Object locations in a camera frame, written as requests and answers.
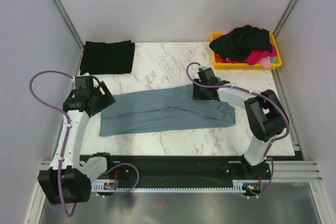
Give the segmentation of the blue-grey t shirt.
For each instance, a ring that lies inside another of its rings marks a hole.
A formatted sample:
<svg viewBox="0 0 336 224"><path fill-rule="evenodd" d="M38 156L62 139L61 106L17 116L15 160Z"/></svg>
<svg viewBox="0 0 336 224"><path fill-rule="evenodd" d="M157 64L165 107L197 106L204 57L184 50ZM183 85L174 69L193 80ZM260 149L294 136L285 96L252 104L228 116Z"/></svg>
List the blue-grey t shirt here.
<svg viewBox="0 0 336 224"><path fill-rule="evenodd" d="M226 102L194 100L191 84L125 93L100 114L99 135L231 127L235 109Z"/></svg>

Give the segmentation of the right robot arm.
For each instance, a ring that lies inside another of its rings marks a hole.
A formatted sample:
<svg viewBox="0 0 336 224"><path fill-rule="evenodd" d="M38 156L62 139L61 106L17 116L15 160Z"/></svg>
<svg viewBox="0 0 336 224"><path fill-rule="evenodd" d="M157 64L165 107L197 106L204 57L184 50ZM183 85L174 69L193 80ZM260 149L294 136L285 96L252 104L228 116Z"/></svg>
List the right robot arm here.
<svg viewBox="0 0 336 224"><path fill-rule="evenodd" d="M194 100L216 100L238 106L246 111L249 128L253 134L240 166L241 174L248 179L259 173L259 164L276 140L289 134L288 117L273 90L249 91L221 80L210 67L198 67L198 78L193 79Z"/></svg>

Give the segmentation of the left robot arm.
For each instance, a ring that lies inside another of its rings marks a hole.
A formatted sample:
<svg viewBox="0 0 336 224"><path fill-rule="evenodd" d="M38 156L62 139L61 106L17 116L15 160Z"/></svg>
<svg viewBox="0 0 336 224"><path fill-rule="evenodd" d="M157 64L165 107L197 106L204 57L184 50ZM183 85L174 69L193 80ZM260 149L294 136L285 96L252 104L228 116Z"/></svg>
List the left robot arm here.
<svg viewBox="0 0 336 224"><path fill-rule="evenodd" d="M80 164L80 150L90 119L115 103L106 84L94 76L75 77L75 88L62 104L63 125L56 153L38 182L52 205L86 202L92 184L101 175L111 178L115 165L108 153L93 154Z"/></svg>

